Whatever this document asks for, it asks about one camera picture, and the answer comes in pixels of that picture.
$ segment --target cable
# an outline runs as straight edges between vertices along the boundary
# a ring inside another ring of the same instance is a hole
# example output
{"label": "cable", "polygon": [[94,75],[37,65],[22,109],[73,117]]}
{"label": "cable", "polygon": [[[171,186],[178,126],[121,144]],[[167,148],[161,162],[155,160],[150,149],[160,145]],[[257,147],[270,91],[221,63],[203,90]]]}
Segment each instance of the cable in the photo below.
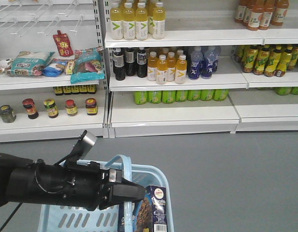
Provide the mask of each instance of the cable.
{"label": "cable", "polygon": [[17,205],[17,207],[13,210],[13,212],[9,215],[7,220],[4,222],[4,224],[0,228],[0,232],[7,226],[8,222],[12,219],[12,217],[15,215],[15,213],[18,211],[18,209],[21,207],[22,202]]}

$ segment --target red hanging pouch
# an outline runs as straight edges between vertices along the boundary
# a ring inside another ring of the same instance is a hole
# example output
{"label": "red hanging pouch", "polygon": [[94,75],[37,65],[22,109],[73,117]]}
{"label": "red hanging pouch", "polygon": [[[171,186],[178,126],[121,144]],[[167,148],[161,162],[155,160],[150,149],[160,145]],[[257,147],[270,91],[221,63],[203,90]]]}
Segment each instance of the red hanging pouch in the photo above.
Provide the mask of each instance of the red hanging pouch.
{"label": "red hanging pouch", "polygon": [[66,33],[62,34],[60,30],[57,30],[58,34],[53,35],[53,39],[56,42],[59,55],[61,57],[70,57],[72,56],[73,50],[71,48],[71,42],[68,39],[68,36]]}

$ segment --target gray floor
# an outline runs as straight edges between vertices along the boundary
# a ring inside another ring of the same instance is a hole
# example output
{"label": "gray floor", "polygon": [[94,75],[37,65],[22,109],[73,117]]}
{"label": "gray floor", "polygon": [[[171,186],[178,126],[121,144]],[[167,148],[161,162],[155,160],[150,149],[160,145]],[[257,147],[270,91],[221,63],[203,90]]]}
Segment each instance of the gray floor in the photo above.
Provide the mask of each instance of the gray floor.
{"label": "gray floor", "polygon": [[[0,152],[54,163],[74,143],[0,144]],[[177,232],[298,232],[298,133],[99,138],[86,158],[116,154],[165,173]],[[0,225],[14,206],[0,208]],[[39,212],[25,204],[5,231],[36,231]]]}

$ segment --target basket handle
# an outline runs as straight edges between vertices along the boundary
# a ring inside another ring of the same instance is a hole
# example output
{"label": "basket handle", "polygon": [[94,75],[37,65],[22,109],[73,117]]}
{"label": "basket handle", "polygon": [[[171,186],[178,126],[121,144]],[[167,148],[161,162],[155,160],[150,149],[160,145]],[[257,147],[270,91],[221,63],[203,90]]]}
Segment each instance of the basket handle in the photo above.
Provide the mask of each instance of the basket handle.
{"label": "basket handle", "polygon": [[[125,155],[116,155],[110,161],[105,164],[106,168],[109,168],[114,162],[122,159],[121,169],[123,170],[124,179],[132,180],[132,162],[131,158]],[[124,231],[133,232],[133,208],[132,202],[124,202]]]}

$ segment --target green can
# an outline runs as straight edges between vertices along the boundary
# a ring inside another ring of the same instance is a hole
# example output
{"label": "green can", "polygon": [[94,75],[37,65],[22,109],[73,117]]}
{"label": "green can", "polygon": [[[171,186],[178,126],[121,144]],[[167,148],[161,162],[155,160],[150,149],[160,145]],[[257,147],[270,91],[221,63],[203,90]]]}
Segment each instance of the green can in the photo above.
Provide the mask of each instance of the green can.
{"label": "green can", "polygon": [[278,95],[285,96],[288,95],[292,90],[292,87],[276,87],[275,92]]}
{"label": "green can", "polygon": [[162,91],[162,102],[165,104],[171,104],[175,102],[176,90]]}
{"label": "green can", "polygon": [[187,90],[177,90],[175,101],[185,102],[187,99],[188,99],[188,91]]}
{"label": "green can", "polygon": [[210,101],[213,97],[214,90],[213,89],[204,89],[201,92],[200,100],[202,101]]}
{"label": "green can", "polygon": [[159,104],[162,98],[162,91],[148,91],[148,102]]}
{"label": "green can", "polygon": [[298,95],[298,87],[292,87],[291,94]]}
{"label": "green can", "polygon": [[215,101],[224,101],[227,98],[228,89],[216,89],[213,94],[213,99]]}
{"label": "green can", "polygon": [[197,101],[201,97],[201,90],[189,90],[188,101]]}
{"label": "green can", "polygon": [[148,93],[146,91],[135,91],[133,96],[136,105],[142,105],[148,101]]}

